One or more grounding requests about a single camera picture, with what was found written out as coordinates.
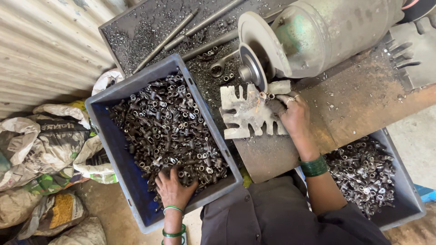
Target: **metal rod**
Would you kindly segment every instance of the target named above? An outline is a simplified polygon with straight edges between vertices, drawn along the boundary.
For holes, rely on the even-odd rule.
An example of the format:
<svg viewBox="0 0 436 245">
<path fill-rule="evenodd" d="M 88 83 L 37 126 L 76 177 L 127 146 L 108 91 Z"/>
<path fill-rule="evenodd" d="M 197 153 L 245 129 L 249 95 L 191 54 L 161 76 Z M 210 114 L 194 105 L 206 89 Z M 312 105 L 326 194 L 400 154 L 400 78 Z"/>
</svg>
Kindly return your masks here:
<svg viewBox="0 0 436 245">
<path fill-rule="evenodd" d="M 245 0 L 233 0 L 232 2 L 230 2 L 227 5 L 225 5 L 224 7 L 222 7 L 220 10 L 216 11 L 213 15 L 207 17 L 202 22 L 198 23 L 195 27 L 189 29 L 185 33 L 185 36 L 190 37 L 190 36 L 194 35 L 199 30 L 205 28 L 210 23 L 212 23 L 214 20 L 218 19 L 221 15 L 229 12 L 231 9 L 238 6 L 239 4 L 241 4 L 244 1 Z M 171 49 L 175 48 L 177 45 L 179 45 L 180 43 L 183 42 L 183 38 L 184 38 L 184 36 L 180 35 L 179 37 L 174 39 L 172 42 L 170 42 L 168 45 L 166 45 L 165 50 L 170 51 Z"/>
<path fill-rule="evenodd" d="M 180 24 L 173 29 L 173 31 L 168 35 L 165 40 L 163 40 L 157 47 L 151 51 L 151 53 L 141 62 L 141 64 L 138 65 L 135 71 L 133 71 L 132 74 L 137 73 L 138 71 L 142 70 L 142 68 L 145 67 L 150 61 L 153 60 L 153 58 L 164 48 L 164 46 L 171 41 L 198 13 L 198 9 L 194 9 L 191 13 L 186 16 Z"/>
<path fill-rule="evenodd" d="M 186 52 L 182 55 L 182 60 L 184 62 L 187 62 L 193 58 L 195 58 L 197 55 L 203 54 L 205 51 L 211 50 L 214 46 L 220 46 L 221 44 L 224 44 L 228 41 L 231 41 L 238 37 L 238 29 L 234 29 L 224 35 L 221 35 L 214 40 L 207 42 L 201 46 L 198 46 L 194 48 L 191 51 Z"/>
<path fill-rule="evenodd" d="M 274 21 L 282 12 L 285 8 L 287 8 L 288 6 L 283 6 L 277 9 L 274 9 L 264 15 L 262 15 L 262 18 L 267 22 L 272 22 Z M 203 54 L 205 51 L 209 51 L 211 50 L 214 46 L 220 46 L 221 44 L 224 44 L 228 41 L 231 41 L 235 38 L 238 37 L 238 30 L 234 29 L 224 35 L 221 35 L 217 38 L 215 38 L 214 40 L 207 42 L 203 45 L 200 45 L 196 48 L 194 48 L 191 51 L 186 52 L 185 54 L 182 55 L 182 59 L 184 62 L 187 62 L 193 58 L 195 58 L 197 55 L 201 55 Z"/>
</svg>

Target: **corrugated metal sheet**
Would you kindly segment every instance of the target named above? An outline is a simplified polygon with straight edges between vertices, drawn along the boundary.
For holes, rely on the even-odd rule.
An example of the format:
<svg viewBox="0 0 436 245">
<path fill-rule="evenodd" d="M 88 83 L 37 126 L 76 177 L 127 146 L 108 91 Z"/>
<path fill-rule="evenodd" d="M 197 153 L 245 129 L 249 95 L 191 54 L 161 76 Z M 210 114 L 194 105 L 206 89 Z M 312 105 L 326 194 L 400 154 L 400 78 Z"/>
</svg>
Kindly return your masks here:
<svg viewBox="0 0 436 245">
<path fill-rule="evenodd" d="M 138 0 L 0 0 L 0 118 L 87 98 L 114 68 L 98 27 Z"/>
</svg>

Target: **grey plastic crate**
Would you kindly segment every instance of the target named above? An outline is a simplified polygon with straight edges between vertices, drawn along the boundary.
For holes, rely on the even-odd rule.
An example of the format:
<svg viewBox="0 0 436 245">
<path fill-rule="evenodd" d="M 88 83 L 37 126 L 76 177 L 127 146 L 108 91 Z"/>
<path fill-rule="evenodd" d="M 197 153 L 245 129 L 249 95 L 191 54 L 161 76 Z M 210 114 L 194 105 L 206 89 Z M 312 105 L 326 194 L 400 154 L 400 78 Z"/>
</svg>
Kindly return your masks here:
<svg viewBox="0 0 436 245">
<path fill-rule="evenodd" d="M 395 183 L 395 199 L 392 204 L 395 205 L 395 208 L 384 206 L 381 208 L 381 213 L 374 214 L 371 220 L 384 231 L 424 217 L 426 215 L 424 204 L 398 155 L 388 130 L 383 128 L 369 136 L 384 145 L 385 151 L 395 158 L 392 165 L 396 171 L 392 178 Z"/>
<path fill-rule="evenodd" d="M 164 225 L 164 215 L 161 211 L 154 212 L 154 209 L 158 207 L 158 204 L 153 201 L 155 194 L 147 192 L 147 180 L 141 177 L 142 171 L 134 164 L 133 155 L 124 149 L 124 146 L 127 144 L 124 132 L 119 130 L 109 118 L 109 112 L 106 110 L 106 107 L 118 104 L 121 99 L 128 98 L 131 94 L 137 93 L 150 82 L 177 72 L 177 67 L 183 73 L 204 121 L 207 123 L 211 135 L 215 139 L 231 171 L 231 173 L 228 171 L 227 178 L 221 179 L 217 184 L 209 186 L 196 197 L 192 197 L 185 208 L 185 213 L 204 206 L 227 194 L 236 186 L 242 185 L 242 176 L 185 63 L 178 54 L 168 56 L 126 80 L 88 98 L 85 102 L 89 116 L 99 130 L 98 135 L 119 179 L 133 216 L 138 223 L 140 231 L 145 234 L 162 227 Z"/>
</svg>

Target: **workbench surface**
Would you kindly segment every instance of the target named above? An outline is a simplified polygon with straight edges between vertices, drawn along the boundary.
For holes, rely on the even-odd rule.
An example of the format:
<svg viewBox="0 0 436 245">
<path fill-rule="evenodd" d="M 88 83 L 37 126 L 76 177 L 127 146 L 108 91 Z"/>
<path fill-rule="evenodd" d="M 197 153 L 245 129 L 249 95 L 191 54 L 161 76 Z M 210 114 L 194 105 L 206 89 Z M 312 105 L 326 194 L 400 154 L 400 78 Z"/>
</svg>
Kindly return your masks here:
<svg viewBox="0 0 436 245">
<path fill-rule="evenodd" d="M 219 18 L 208 28 L 212 31 L 206 32 L 203 43 L 218 36 L 220 31 L 217 25 L 223 20 L 237 19 L 241 13 L 255 11 L 259 13 L 268 12 L 283 4 L 290 4 L 294 0 L 279 1 L 252 1 L 244 2 L 237 9 Z M 201 20 L 211 11 L 216 11 L 224 4 L 222 1 L 194 1 L 183 0 L 178 3 L 180 9 L 173 11 L 175 15 L 184 14 L 187 10 L 197 6 L 200 13 L 194 21 Z M 149 35 L 150 30 L 155 28 L 156 34 L 160 32 L 168 21 L 169 13 L 174 1 L 143 1 L 138 4 L 136 14 L 128 10 L 122 17 L 116 17 L 101 27 L 104 39 L 108 41 L 108 47 L 117 66 L 125 74 L 130 74 L 136 65 L 159 43 L 160 37 L 148 37 L 147 40 L 138 42 L 138 36 Z M 150 20 L 153 24 L 150 30 L 144 31 L 140 25 L 141 20 Z M 175 23 L 168 24 L 165 30 L 169 32 Z M 236 28 L 235 23 L 230 23 L 228 30 Z M 122 35 L 129 39 L 126 44 L 121 44 L 117 36 Z M 212 116 L 222 131 L 225 124 L 219 113 L 220 95 L 219 87 L 222 78 L 212 78 L 208 74 L 208 67 L 229 54 L 238 46 L 238 39 L 223 45 L 221 50 L 210 61 L 188 61 L 188 69 L 192 73 L 197 87 L 209 105 Z M 389 56 L 384 52 L 385 41 L 380 42 L 376 48 L 363 51 L 339 65 L 329 69 L 316 78 L 305 78 L 296 83 L 295 90 L 299 91 L 305 98 L 311 110 L 311 128 L 314 138 L 318 143 L 321 153 L 327 153 L 349 142 L 357 140 L 365 135 L 379 130 L 391 123 L 416 113 L 426 107 L 436 104 L 436 86 L 428 86 L 414 92 L 404 92 L 400 81 L 397 79 L 396 69 L 389 61 Z M 181 44 L 174 51 L 162 51 L 152 62 L 156 62 L 168 54 L 184 53 L 190 48 Z M 233 72 L 237 74 L 240 63 L 235 59 L 226 64 L 225 74 Z M 241 79 L 236 78 L 227 85 L 246 86 Z M 288 136 L 253 136 L 249 139 L 228 140 L 229 149 L 232 151 L 236 161 L 243 160 L 251 178 L 255 183 L 266 181 L 270 178 L 285 173 L 297 166 L 298 153 Z"/>
</svg>

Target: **green glass bangle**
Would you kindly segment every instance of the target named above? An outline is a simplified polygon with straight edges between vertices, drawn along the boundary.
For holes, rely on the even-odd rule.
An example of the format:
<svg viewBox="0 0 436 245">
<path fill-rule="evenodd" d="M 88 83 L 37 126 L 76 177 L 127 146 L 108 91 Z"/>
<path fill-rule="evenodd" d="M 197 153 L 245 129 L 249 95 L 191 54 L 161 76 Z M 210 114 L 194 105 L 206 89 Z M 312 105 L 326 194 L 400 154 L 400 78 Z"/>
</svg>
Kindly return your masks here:
<svg viewBox="0 0 436 245">
<path fill-rule="evenodd" d="M 182 245 L 185 244 L 185 237 L 182 236 Z"/>
<path fill-rule="evenodd" d="M 306 177 L 316 177 L 328 171 L 327 162 L 322 155 L 310 162 L 302 162 L 301 158 L 298 158 L 298 160 L 301 170 Z"/>
<path fill-rule="evenodd" d="M 168 206 L 168 207 L 166 207 L 166 208 L 164 208 L 163 209 L 163 214 L 165 215 L 165 210 L 167 209 L 167 208 L 173 208 L 173 209 L 177 209 L 178 211 L 180 211 L 181 213 L 182 213 L 182 219 L 183 218 L 185 218 L 185 213 L 181 210 L 181 209 L 179 209 L 178 207 L 175 207 L 175 206 Z"/>
<path fill-rule="evenodd" d="M 186 225 L 182 224 L 182 231 L 181 232 L 176 233 L 176 234 L 168 234 L 164 231 L 164 229 L 162 229 L 162 235 L 164 237 L 178 237 L 178 236 L 183 235 L 183 233 L 185 233 L 185 231 L 186 231 Z"/>
</svg>

